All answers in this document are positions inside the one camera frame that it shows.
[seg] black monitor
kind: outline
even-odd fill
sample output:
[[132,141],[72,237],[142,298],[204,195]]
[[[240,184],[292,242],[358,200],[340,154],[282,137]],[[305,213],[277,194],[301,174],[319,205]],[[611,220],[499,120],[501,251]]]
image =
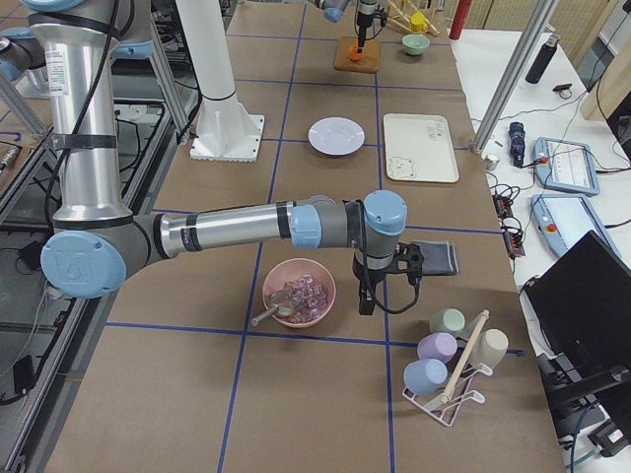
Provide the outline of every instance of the black monitor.
[[[631,370],[631,270],[596,233],[585,234],[525,290],[550,348],[582,378]],[[631,439],[631,383],[595,396]]]

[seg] white desk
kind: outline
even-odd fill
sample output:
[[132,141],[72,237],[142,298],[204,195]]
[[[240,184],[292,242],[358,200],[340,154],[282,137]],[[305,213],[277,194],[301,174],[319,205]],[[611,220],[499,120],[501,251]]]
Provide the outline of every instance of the white desk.
[[[544,34],[540,43],[544,43],[548,36],[549,34]],[[452,41],[456,65],[462,87],[466,93],[466,102],[471,117],[477,119],[483,117],[519,37],[519,32],[464,31],[460,40]],[[535,54],[532,55],[530,61],[534,59]],[[552,92],[552,88],[567,83],[573,84],[573,96],[564,101]],[[514,115],[523,110],[554,108],[573,101],[584,91],[585,87],[579,76],[563,50],[559,48],[539,84],[529,84],[523,79],[518,82],[502,116]],[[525,163],[532,158],[532,148],[536,138],[540,136],[561,138],[571,121],[564,139],[589,144],[598,161],[606,168],[628,167],[629,163],[614,153],[613,150],[624,156],[606,123],[604,121],[586,121],[577,110],[585,97],[583,96],[580,101],[563,106],[553,112],[538,111],[501,120],[482,154],[485,156],[492,153],[500,158],[500,164],[493,171],[499,182],[518,185],[519,187],[529,187],[532,184],[532,169],[517,169],[512,166],[508,138],[509,124],[512,121],[519,121],[524,124],[526,131]],[[477,129],[478,125],[479,121],[473,122],[474,128]],[[489,176],[489,182],[495,183],[493,177]],[[592,197],[590,201],[602,222],[606,225],[617,224],[631,218],[631,206],[629,205],[631,202],[631,171],[609,175],[600,174],[598,182],[600,194]],[[524,227],[530,217],[529,198],[542,191],[543,186],[536,180],[534,186],[522,191],[516,200],[513,212]],[[622,259],[631,266],[631,224],[609,230],[609,234],[620,250]],[[525,251],[526,257],[516,260],[515,281],[518,286],[531,276],[544,273],[556,261],[556,257],[549,250],[534,221],[530,222],[526,230]],[[532,309],[527,300],[524,301],[524,298],[523,307],[528,327],[536,328]],[[538,353],[545,352],[541,344],[537,343],[538,337],[535,332],[534,330],[531,331],[534,348]],[[576,458],[581,457],[590,447],[591,444],[586,437],[579,437]],[[631,447],[625,448],[613,458],[603,458],[597,455],[587,463],[578,465],[575,470],[599,473],[631,471]]]

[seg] bowl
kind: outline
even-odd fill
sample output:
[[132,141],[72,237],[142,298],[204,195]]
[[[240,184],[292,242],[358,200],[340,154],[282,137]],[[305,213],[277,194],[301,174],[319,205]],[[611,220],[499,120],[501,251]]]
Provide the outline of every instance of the bowl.
[[407,34],[401,40],[403,50],[410,56],[423,54],[430,47],[430,40],[422,34]]
[[327,305],[321,311],[318,318],[306,323],[292,323],[272,315],[279,323],[292,328],[306,328],[317,324],[330,312],[335,302],[335,281],[328,270],[317,261],[307,258],[294,258],[277,264],[267,275],[263,282],[263,303],[265,308],[269,295],[285,288],[285,283],[302,278],[306,273],[311,273],[314,282],[320,284],[326,290]]

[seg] pink bowl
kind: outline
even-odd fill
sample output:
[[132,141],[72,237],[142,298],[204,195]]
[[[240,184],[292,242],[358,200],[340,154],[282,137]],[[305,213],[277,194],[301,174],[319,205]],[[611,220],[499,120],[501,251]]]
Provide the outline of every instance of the pink bowl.
[[283,318],[272,315],[279,323],[292,328],[306,328],[320,322],[331,310],[335,302],[335,281],[328,270],[316,261],[306,258],[294,258],[277,264],[267,275],[263,282],[263,303],[265,308],[269,295],[285,288],[285,283],[300,279],[305,273],[311,273],[314,281],[326,289],[328,305],[321,316],[307,323],[290,323]]

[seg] blue and white device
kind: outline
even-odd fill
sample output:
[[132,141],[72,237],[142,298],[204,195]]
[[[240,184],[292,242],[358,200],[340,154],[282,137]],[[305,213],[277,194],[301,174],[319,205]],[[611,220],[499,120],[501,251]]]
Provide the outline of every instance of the blue and white device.
[[600,193],[592,150],[585,143],[537,138],[534,159],[540,160],[534,169],[546,189]]
[[595,231],[620,256],[586,195],[540,194],[531,197],[530,205],[545,241],[558,257],[590,230]]

